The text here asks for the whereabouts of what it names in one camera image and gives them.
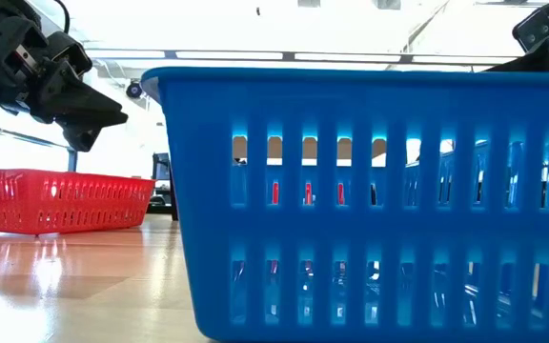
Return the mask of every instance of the blue plastic basket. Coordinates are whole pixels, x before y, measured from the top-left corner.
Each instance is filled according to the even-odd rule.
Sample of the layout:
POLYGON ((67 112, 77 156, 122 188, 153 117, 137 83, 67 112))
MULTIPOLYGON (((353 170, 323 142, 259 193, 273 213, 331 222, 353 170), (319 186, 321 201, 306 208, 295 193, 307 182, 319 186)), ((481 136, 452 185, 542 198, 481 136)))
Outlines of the blue plastic basket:
POLYGON ((168 68, 143 87, 167 117, 208 337, 549 341, 549 74, 168 68), (340 137, 351 167, 336 166, 340 137))

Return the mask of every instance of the black cable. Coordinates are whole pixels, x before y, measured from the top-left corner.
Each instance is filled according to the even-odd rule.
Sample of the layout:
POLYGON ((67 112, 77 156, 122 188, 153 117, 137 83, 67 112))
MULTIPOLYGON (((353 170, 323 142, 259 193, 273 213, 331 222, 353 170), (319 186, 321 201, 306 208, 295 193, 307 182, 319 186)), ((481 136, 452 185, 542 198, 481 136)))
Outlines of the black cable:
POLYGON ((70 17, 69 17, 69 11, 67 10, 67 7, 65 6, 65 4, 63 4, 63 1, 62 0, 54 0, 58 5, 61 6, 61 8, 63 9, 63 12, 65 13, 65 28, 63 29, 63 32, 64 33, 69 33, 69 28, 70 28, 70 17))

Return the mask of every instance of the wooden floor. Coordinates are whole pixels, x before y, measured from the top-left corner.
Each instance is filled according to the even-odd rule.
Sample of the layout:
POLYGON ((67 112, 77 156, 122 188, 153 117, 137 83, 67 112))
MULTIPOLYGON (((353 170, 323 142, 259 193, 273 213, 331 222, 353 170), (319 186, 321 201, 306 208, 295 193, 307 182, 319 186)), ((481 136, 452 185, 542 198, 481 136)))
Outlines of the wooden floor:
POLYGON ((176 223, 0 233, 0 342, 207 342, 196 328, 176 223))

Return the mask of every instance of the camera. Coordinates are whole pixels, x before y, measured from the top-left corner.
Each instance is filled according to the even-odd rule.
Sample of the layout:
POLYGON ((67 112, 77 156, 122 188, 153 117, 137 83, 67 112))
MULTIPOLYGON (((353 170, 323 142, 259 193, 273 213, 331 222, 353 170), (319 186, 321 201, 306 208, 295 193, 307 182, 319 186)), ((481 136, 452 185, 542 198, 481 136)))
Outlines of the camera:
POLYGON ((132 80, 129 86, 126 88, 126 95, 130 97, 130 99, 138 99, 143 94, 143 90, 141 89, 141 85, 139 84, 139 81, 132 80))

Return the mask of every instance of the red plastic basket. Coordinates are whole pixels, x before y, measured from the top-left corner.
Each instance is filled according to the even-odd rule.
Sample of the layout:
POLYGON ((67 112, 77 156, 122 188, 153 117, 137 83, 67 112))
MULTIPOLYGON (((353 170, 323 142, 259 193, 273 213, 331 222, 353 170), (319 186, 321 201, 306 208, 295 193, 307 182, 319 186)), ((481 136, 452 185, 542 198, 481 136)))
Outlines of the red plastic basket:
POLYGON ((0 232, 137 226, 143 222, 154 182, 75 172, 0 171, 0 232))

